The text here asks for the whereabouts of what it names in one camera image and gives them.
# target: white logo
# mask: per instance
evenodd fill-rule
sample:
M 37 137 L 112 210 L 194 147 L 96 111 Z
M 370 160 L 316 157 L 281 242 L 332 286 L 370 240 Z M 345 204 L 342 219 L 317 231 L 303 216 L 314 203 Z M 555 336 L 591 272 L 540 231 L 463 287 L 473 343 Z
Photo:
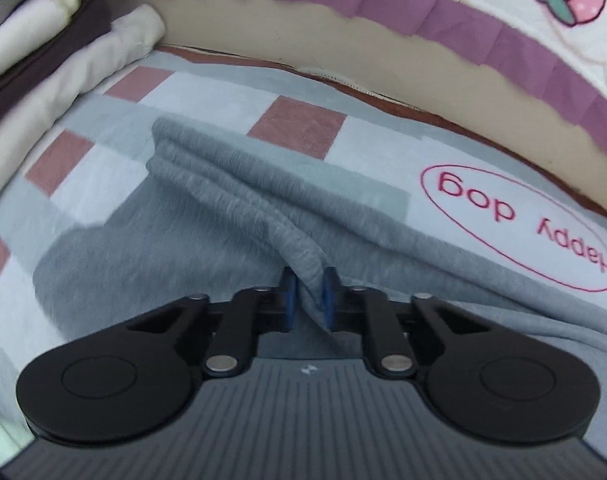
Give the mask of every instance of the white logo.
M 306 365 L 301 367 L 302 373 L 306 374 L 308 377 L 314 373 L 317 373 L 318 370 L 319 368 L 317 368 L 315 365 Z

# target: metal pin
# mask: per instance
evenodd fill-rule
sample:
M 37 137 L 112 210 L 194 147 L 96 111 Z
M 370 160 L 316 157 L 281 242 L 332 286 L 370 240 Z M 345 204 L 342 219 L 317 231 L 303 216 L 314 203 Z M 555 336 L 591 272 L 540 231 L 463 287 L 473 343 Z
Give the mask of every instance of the metal pin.
M 381 366 L 389 372 L 407 372 L 412 368 L 412 359 L 399 354 L 386 355 L 381 359 Z
M 231 355 L 213 355 L 206 361 L 206 367 L 213 372 L 230 372 L 237 365 L 237 359 Z

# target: beige fabric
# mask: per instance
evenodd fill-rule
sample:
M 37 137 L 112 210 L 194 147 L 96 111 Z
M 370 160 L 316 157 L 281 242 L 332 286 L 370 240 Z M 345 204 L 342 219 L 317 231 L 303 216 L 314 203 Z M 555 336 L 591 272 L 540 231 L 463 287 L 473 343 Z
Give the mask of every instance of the beige fabric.
M 334 75 L 422 108 L 519 153 L 607 209 L 607 157 L 580 127 L 488 67 L 440 44 L 391 32 L 327 7 L 270 0 L 149 2 L 164 42 L 280 62 Z
M 146 56 L 163 34 L 159 15 L 149 6 L 139 7 L 115 20 L 111 32 L 72 54 L 15 105 L 0 122 L 0 191 L 77 95 Z

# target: mattress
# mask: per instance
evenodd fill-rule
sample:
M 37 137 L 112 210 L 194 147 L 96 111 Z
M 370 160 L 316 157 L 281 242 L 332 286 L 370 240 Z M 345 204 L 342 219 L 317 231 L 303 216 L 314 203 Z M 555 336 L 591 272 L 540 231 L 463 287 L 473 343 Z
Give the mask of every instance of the mattress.
M 279 61 L 429 110 L 607 208 L 607 0 L 116 5 L 129 1 L 164 15 L 167 43 Z
M 284 265 L 302 309 L 259 352 L 357 356 L 321 330 L 334 266 L 579 356 L 602 388 L 586 441 L 607 460 L 607 219 L 482 142 L 219 60 L 155 51 L 108 77 L 0 196 L 0 415 L 21 422 L 14 381 L 40 353 L 196 291 L 272 285 Z

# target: purple fabric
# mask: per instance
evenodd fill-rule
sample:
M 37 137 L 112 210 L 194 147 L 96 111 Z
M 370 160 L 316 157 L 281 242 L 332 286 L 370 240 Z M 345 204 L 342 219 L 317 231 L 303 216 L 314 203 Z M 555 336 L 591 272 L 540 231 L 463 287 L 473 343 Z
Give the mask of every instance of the purple fabric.
M 322 4 L 401 34 L 437 41 L 503 74 L 584 128 L 607 153 L 607 99 L 556 54 L 500 20 L 453 0 L 279 0 Z

